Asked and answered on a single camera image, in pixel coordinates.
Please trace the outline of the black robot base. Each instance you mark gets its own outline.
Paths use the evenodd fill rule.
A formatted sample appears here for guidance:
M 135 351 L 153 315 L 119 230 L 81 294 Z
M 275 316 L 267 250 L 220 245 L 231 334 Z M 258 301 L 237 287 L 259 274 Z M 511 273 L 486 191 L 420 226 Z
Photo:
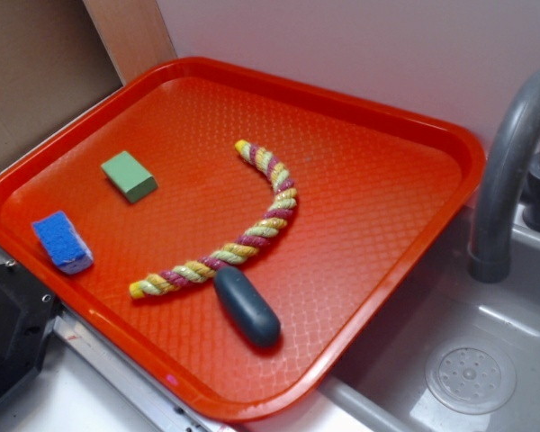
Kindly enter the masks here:
M 41 372 L 58 313 L 56 294 L 26 267 L 0 264 L 0 405 Z

